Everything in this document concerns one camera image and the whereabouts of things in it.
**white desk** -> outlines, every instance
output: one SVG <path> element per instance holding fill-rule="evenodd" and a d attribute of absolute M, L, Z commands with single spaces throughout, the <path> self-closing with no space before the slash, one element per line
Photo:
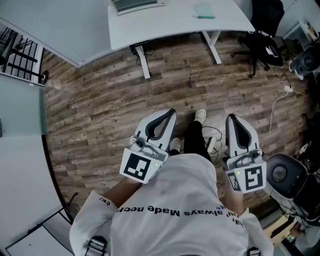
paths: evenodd
<path fill-rule="evenodd" d="M 201 0 L 170 0 L 168 5 L 117 15 L 109 6 L 109 32 L 112 50 L 171 35 L 201 31 L 217 64 L 221 64 L 215 43 L 221 31 L 255 31 L 233 0 L 207 0 L 215 19 L 197 18 L 194 5 Z M 207 31 L 214 31 L 209 37 Z M 136 47 L 145 78 L 149 71 L 142 46 Z"/>

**wooden floor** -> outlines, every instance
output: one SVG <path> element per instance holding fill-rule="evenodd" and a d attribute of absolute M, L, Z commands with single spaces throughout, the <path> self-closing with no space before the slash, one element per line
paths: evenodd
<path fill-rule="evenodd" d="M 216 44 L 222 64 L 216 65 L 199 34 L 154 41 L 147 58 L 150 79 L 144 79 L 137 58 L 124 49 L 82 68 L 72 67 L 52 53 L 44 54 L 42 70 L 49 70 L 45 86 L 48 147 L 60 190 L 68 202 L 78 192 L 72 206 L 77 211 L 90 191 L 100 193 L 114 186 L 119 175 L 124 147 L 139 121 L 157 110 L 177 111 L 175 135 L 183 139 L 197 109 L 207 109 L 205 125 L 225 130 L 225 119 L 235 113 L 249 121 L 266 140 L 274 100 L 285 94 L 285 77 L 278 78 L 273 67 L 258 65 L 254 78 L 246 56 L 231 58 L 240 51 L 239 34 L 222 33 Z M 297 92 L 306 89 L 295 75 L 287 73 Z M 305 130 L 302 113 L 310 111 L 310 99 L 292 93 L 275 104 L 272 130 L 261 144 L 267 154 L 297 153 L 302 145 L 299 132 Z M 203 129 L 205 135 L 216 133 Z M 223 196 L 222 148 L 212 156 L 217 166 L 219 195 Z M 268 197 L 263 191 L 245 196 L 248 207 Z"/>

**green object on desk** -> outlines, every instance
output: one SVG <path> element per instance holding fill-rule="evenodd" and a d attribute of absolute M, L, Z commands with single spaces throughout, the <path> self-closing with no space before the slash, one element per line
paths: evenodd
<path fill-rule="evenodd" d="M 201 1 L 194 5 L 194 11 L 198 19 L 214 19 L 214 11 L 209 2 Z"/>

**chair seat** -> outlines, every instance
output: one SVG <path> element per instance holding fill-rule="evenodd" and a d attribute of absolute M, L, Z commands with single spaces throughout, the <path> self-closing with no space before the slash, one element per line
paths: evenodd
<path fill-rule="evenodd" d="M 284 62 L 281 53 L 276 42 L 272 38 L 257 32 L 247 33 L 244 42 L 258 60 L 278 67 L 283 66 Z"/>

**chair backrest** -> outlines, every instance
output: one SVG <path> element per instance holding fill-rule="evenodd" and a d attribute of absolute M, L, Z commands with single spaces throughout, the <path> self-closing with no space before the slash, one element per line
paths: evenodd
<path fill-rule="evenodd" d="M 284 14 L 281 0 L 252 0 L 251 23 L 256 30 L 274 37 Z"/>

